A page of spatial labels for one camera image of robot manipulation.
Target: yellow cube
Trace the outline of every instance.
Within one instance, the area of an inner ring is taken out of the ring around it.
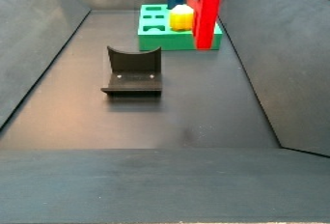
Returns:
[[[186,5],[176,5],[169,11],[169,27],[173,31],[190,30],[193,10]]]

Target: square hole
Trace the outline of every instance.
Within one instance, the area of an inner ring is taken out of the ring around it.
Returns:
[[[160,11],[161,10],[161,7],[157,7],[157,6],[153,6],[153,7],[146,7],[145,8],[145,11]]]

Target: black holder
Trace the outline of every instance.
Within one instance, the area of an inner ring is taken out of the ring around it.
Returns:
[[[158,95],[162,90],[161,48],[137,53],[106,48],[112,73],[108,87],[101,88],[101,92],[108,95]]]

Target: green shape sorter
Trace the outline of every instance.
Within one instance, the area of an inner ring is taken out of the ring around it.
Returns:
[[[194,50],[192,31],[172,31],[168,26],[169,10],[165,4],[141,5],[138,15],[138,50]],[[213,27],[212,50],[221,41],[218,25]]]

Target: red block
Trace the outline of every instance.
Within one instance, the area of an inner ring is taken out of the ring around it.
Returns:
[[[194,0],[192,34],[194,47],[198,50],[210,48],[218,5],[220,0]]]

